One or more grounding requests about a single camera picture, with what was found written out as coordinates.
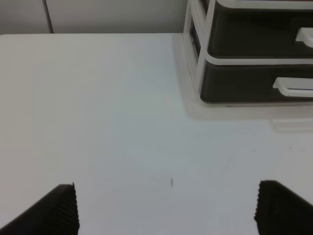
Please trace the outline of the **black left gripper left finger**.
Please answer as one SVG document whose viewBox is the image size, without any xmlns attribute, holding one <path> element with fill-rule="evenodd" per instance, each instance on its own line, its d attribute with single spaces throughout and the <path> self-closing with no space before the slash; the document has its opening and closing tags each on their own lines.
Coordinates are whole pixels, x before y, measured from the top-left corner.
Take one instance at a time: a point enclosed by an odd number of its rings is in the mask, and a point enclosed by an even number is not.
<svg viewBox="0 0 313 235">
<path fill-rule="evenodd" d="M 77 235 L 75 184 L 60 184 L 0 229 L 2 235 Z"/>
</svg>

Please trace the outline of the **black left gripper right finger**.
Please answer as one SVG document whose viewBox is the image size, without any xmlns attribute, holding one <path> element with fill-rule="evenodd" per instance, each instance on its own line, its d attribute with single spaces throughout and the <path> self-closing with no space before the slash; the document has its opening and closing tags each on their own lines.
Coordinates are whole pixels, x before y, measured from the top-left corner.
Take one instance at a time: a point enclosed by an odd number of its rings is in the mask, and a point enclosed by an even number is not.
<svg viewBox="0 0 313 235">
<path fill-rule="evenodd" d="M 260 235 L 311 235 L 313 205 L 278 181 L 261 181 L 254 220 Z"/>
</svg>

